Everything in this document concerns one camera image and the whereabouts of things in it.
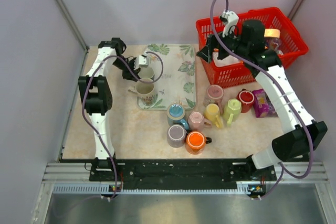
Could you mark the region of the cream floral mug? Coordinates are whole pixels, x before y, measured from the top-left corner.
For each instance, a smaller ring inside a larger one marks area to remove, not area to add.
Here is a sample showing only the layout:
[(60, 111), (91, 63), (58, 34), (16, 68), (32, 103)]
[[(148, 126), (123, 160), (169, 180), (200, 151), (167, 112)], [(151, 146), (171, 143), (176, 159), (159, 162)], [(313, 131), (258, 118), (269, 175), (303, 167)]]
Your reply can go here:
[(145, 106), (152, 106), (158, 98), (155, 85), (149, 78), (141, 78), (134, 86), (129, 87), (128, 91), (136, 94)]

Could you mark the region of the dark green mug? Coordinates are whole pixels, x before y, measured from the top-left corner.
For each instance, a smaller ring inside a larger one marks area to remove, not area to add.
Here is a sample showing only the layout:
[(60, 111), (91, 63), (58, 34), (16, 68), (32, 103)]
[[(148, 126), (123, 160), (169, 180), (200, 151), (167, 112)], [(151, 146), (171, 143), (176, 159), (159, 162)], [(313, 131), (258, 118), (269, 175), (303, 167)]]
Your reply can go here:
[(140, 68), (140, 72), (138, 73), (138, 76), (140, 79), (147, 78), (147, 79), (151, 79), (152, 81), (154, 81), (155, 72), (153, 68), (151, 67), (143, 67), (143, 68)]

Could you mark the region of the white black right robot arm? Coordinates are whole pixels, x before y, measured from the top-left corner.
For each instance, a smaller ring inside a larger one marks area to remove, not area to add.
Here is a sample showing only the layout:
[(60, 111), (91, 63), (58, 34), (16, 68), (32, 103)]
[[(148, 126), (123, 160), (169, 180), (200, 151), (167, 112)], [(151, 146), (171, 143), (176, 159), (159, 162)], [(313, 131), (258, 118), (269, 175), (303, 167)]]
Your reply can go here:
[(223, 22), (221, 32), (215, 30), (207, 36), (202, 26), (215, 28), (215, 23), (209, 18), (196, 22), (200, 43), (197, 56), (206, 63), (213, 63), (213, 51), (218, 49), (220, 59), (233, 56), (243, 61), (268, 95), (283, 131), (283, 135), (272, 140), (267, 148), (247, 157), (246, 176), (256, 180), (264, 174), (264, 168), (309, 154), (309, 165), (301, 175), (301, 178), (306, 177), (311, 171), (314, 151), (328, 130), (326, 123), (317, 122), (302, 105), (287, 79), (280, 57), (266, 47), (262, 21), (248, 19), (238, 25), (237, 21), (231, 23), (224, 18)]

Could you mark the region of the light blue butterfly mug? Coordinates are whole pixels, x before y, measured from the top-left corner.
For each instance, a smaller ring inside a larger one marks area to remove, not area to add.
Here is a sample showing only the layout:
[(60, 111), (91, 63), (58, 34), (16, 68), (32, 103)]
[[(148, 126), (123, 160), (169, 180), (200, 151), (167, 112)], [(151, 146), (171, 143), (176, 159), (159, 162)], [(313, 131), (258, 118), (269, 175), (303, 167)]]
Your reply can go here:
[(186, 120), (185, 109), (180, 104), (171, 104), (166, 111), (166, 116), (169, 126), (179, 124), (186, 130), (190, 129)]

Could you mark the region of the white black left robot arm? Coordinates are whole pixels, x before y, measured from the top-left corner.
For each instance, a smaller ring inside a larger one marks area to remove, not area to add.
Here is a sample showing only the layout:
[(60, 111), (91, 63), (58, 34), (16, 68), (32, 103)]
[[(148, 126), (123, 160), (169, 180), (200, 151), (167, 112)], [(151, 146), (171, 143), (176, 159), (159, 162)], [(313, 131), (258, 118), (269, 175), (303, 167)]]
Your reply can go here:
[(123, 56), (126, 48), (126, 44), (118, 37), (101, 41), (91, 69), (78, 79), (82, 116), (93, 130), (97, 164), (106, 161), (101, 174), (107, 180), (114, 180), (119, 174), (119, 168), (113, 160), (114, 148), (108, 122), (108, 112), (113, 103), (107, 80), (108, 70), (115, 66), (122, 71), (123, 79), (137, 81), (139, 78), (140, 70), (135, 68), (136, 59)]

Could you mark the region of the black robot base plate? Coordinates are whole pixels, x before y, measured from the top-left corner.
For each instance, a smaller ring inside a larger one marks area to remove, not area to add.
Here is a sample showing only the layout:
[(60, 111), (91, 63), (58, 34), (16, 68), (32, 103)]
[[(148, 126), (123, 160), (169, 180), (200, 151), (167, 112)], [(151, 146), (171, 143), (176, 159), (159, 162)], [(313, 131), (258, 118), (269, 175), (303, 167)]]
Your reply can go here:
[(115, 159), (115, 171), (107, 162), (91, 164), (91, 182), (122, 182), (123, 189), (235, 189), (236, 182), (275, 181), (273, 166), (254, 168), (245, 158)]

